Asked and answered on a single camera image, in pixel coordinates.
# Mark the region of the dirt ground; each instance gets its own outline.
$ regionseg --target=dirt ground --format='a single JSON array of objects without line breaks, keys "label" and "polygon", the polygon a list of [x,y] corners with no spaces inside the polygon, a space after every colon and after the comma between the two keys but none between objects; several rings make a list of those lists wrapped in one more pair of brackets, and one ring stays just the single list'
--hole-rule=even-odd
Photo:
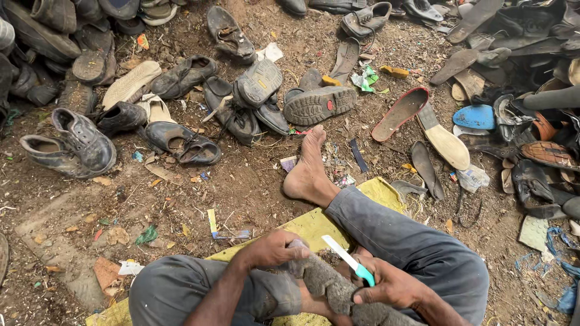
[{"label": "dirt ground", "polygon": [[[162,68],[171,68],[178,57],[195,53],[211,56],[219,65],[218,76],[233,81],[245,67],[221,58],[213,49],[206,31],[205,12],[211,4],[191,3],[180,9],[177,16],[163,26],[148,27],[145,32],[151,45],[139,50],[134,38],[117,35],[117,60],[153,59]],[[276,63],[284,72],[284,82],[278,91],[280,104],[285,92],[296,87],[296,79],[310,67],[329,73],[335,63],[339,45],[337,33],[340,16],[309,13],[296,19],[284,13],[274,0],[226,0],[221,4],[229,10],[256,48],[276,42],[284,57]],[[370,38],[363,40],[367,44]],[[426,141],[413,119],[404,124],[386,143],[379,144],[370,131],[380,121],[391,104],[411,88],[425,87],[432,94],[431,103],[441,125],[452,128],[452,115],[458,103],[451,98],[450,85],[429,85],[429,78],[444,64],[451,45],[443,34],[408,20],[390,19],[378,32],[374,48],[380,52],[371,63],[379,80],[373,85],[378,91],[389,88],[386,94],[367,94],[359,97],[354,110],[322,122],[328,131],[327,141],[336,144],[338,160],[346,161],[340,173],[349,173],[360,184],[375,176],[385,180],[410,180],[413,173],[401,166],[410,163],[408,155],[413,143]],[[380,73],[378,67],[387,64],[420,70],[405,80]],[[118,75],[126,73],[119,68]],[[192,128],[204,128],[206,136],[215,136],[219,124],[209,121],[200,124],[205,112],[200,109],[201,92],[193,92],[185,102],[169,100],[172,118]],[[247,148],[226,133],[219,142],[222,160],[205,168],[183,168],[160,158],[158,164],[182,175],[186,181],[176,186],[151,174],[132,159],[139,150],[147,155],[147,145],[136,134],[127,133],[113,138],[117,148],[117,166],[107,175],[110,185],[91,180],[62,177],[56,172],[33,165],[26,160],[18,139],[26,134],[54,135],[46,113],[55,105],[38,108],[14,120],[10,134],[0,142],[3,152],[0,162],[0,211],[2,231],[8,236],[12,260],[9,273],[0,289],[0,313],[6,325],[79,325],[94,311],[101,311],[111,302],[100,291],[93,291],[95,277],[92,262],[99,257],[118,262],[134,259],[146,265],[159,257],[185,254],[205,258],[245,240],[213,240],[206,211],[215,208],[217,224],[222,230],[248,230],[251,238],[261,236],[277,226],[314,208],[302,201],[291,200],[281,191],[286,172],[279,168],[280,159],[299,154],[299,136],[281,137],[267,131],[253,148]],[[361,173],[349,146],[352,138],[364,150],[370,170]],[[431,158],[445,189],[445,199],[434,202],[429,196],[419,203],[407,197],[409,215],[429,226],[451,233],[485,259],[490,273],[490,293],[484,324],[489,325],[545,325],[555,320],[569,323],[570,316],[555,309],[544,309],[533,294],[543,291],[551,299],[561,296],[572,283],[556,260],[544,269],[532,270],[539,252],[516,241],[522,209],[514,196],[501,189],[501,162],[486,154],[472,153],[471,162],[485,169],[491,181],[475,194],[464,193],[458,209],[459,186],[449,178],[451,172],[443,159],[429,146]],[[331,153],[327,156],[326,172],[334,176],[336,164]],[[190,178],[205,172],[208,180],[191,182]],[[463,228],[476,218],[477,223]],[[446,226],[453,221],[452,229]],[[550,221],[560,225],[562,221]],[[134,241],[149,225],[159,232],[152,244],[136,247]],[[183,225],[189,235],[183,234]],[[77,227],[74,231],[66,228]],[[107,243],[112,227],[122,227],[129,236],[129,245]],[[102,235],[95,241],[96,233]],[[572,263],[565,245],[555,239],[562,260]],[[521,270],[515,261],[533,252],[522,262]],[[45,266],[57,266],[62,271],[47,271]],[[121,300],[126,291],[116,297]]]}]

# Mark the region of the gray fabric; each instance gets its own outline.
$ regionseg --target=gray fabric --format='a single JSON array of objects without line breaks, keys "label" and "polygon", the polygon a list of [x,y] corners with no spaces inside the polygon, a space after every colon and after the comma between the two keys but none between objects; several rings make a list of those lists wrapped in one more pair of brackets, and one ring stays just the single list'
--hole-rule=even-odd
[{"label": "gray fabric", "polygon": [[[325,211],[370,253],[413,275],[473,325],[483,321],[490,279],[476,253],[459,240],[386,208],[355,187]],[[401,312],[419,320],[410,309]]]},{"label": "gray fabric", "polygon": [[[373,256],[425,283],[467,321],[483,321],[487,268],[457,239],[375,203],[355,187],[341,190],[325,213]],[[183,255],[150,263],[129,293],[133,324],[182,325],[225,268],[223,262]],[[232,325],[255,326],[254,319],[297,314],[300,304],[292,277],[255,270],[245,280]],[[419,320],[412,310],[402,312]]]}]

